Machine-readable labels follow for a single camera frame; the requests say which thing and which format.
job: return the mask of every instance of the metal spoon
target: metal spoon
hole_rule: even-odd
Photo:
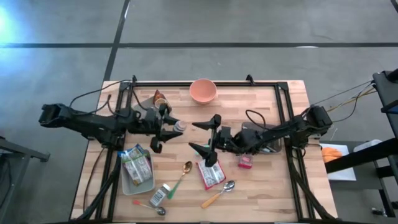
[[[175,191],[177,190],[177,187],[178,187],[178,186],[180,185],[180,183],[181,183],[182,177],[183,177],[185,174],[189,173],[189,172],[191,171],[191,169],[192,169],[192,162],[191,162],[191,161],[186,162],[186,163],[184,164],[184,166],[182,167],[182,172],[183,172],[183,173],[182,173],[180,179],[179,179],[178,182],[175,184],[173,190],[171,190],[171,191],[169,192],[169,194],[167,195],[167,198],[168,198],[168,199],[171,199],[171,198],[174,196],[174,193],[175,193]]]
[[[164,209],[164,207],[152,208],[152,207],[150,207],[150,206],[148,206],[148,205],[145,205],[145,204],[141,203],[141,202],[138,201],[138,200],[133,201],[133,204],[134,204],[134,205],[140,205],[140,206],[143,206],[143,207],[146,207],[146,208],[153,209],[153,210],[156,211],[156,213],[157,213],[158,215],[166,215],[166,209]]]
[[[223,190],[218,192],[216,195],[212,196],[211,198],[209,198],[206,202],[204,202],[201,207],[202,208],[207,208],[209,207],[209,205],[211,205],[216,199],[218,199],[218,197],[224,193],[224,192],[230,192],[232,191],[232,189],[234,189],[235,187],[235,181],[230,180],[227,183],[224,184]]]

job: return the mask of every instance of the pink container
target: pink container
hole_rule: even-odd
[[[216,97],[217,87],[211,80],[201,78],[191,84],[189,93],[197,103],[206,104]]]

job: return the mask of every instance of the concrete floor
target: concrete floor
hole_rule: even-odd
[[[0,1],[0,43],[112,43],[124,0]],[[398,42],[398,13],[390,0],[135,0],[121,42]],[[87,141],[67,129],[37,122],[44,103],[69,103],[101,86],[110,48],[0,49],[0,133],[42,152],[32,161],[10,223],[68,219]],[[110,80],[304,80],[314,103],[398,67],[398,48],[119,49]],[[356,91],[324,102],[335,106]],[[96,107],[98,94],[76,102]],[[393,137],[376,94],[324,139]],[[351,106],[331,113],[348,115]],[[387,180],[392,200],[398,188]],[[369,214],[377,192],[333,189],[345,220],[385,223]]]

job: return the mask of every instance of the orange handle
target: orange handle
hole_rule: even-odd
[[[207,208],[209,207],[209,205],[211,205],[216,199],[218,199],[218,197],[221,195],[221,193],[223,192],[218,192],[217,194],[215,194],[214,196],[212,196],[211,198],[209,198],[206,202],[204,202],[201,207],[202,208]]]

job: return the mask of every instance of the wooden table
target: wooden table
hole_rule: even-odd
[[[294,113],[299,114],[309,106],[304,82],[288,81],[288,83]],[[119,85],[117,84],[105,89],[101,93],[98,105],[101,106],[106,101],[107,96],[112,94],[111,105],[114,107],[118,88]],[[240,130],[242,122],[248,121],[244,113],[246,109],[256,110],[263,114],[267,124],[279,124],[275,91],[271,87],[219,87],[217,98],[208,105],[196,104],[189,95],[188,87],[139,87],[134,89],[140,101],[145,101],[152,97],[156,89],[159,89],[172,105],[172,116],[188,123],[208,121],[215,113],[218,113],[222,117],[221,125],[233,128],[232,135]],[[111,115],[108,109],[103,109],[98,114]],[[163,144],[161,154],[152,152],[156,188],[159,188],[164,183],[173,187],[182,174],[183,164],[187,161],[195,162],[200,160],[200,157],[195,155],[195,151],[187,143],[191,141],[198,144],[206,144],[209,137],[210,131],[204,131],[188,125],[183,136]],[[132,148],[137,143],[149,149],[150,137],[128,134],[125,149]],[[82,214],[84,191],[94,161],[100,151],[101,146],[98,142],[91,141],[89,143],[71,218],[76,218]],[[100,188],[105,155],[106,153],[102,154],[95,169],[95,174],[88,190],[87,204],[91,203]],[[122,192],[121,183],[119,183],[114,222],[297,221],[284,149],[274,155],[254,156],[253,168],[249,170],[237,166],[238,158],[234,154],[219,151],[218,159],[227,179],[235,180],[236,187],[232,192],[223,194],[209,208],[202,209],[200,205],[222,189],[223,184],[205,191],[198,168],[194,166],[191,173],[184,177],[173,199],[165,199],[163,202],[162,206],[167,211],[164,217],[156,215],[152,210],[132,204],[134,199],[145,203],[148,202],[155,190],[139,195],[126,196]],[[312,192],[326,210],[336,217],[336,208],[319,147],[307,147],[307,154],[304,160]],[[110,190],[107,194],[108,197],[104,201],[103,214],[108,211],[109,194]],[[300,198],[304,215],[307,217],[302,192],[300,192]]]

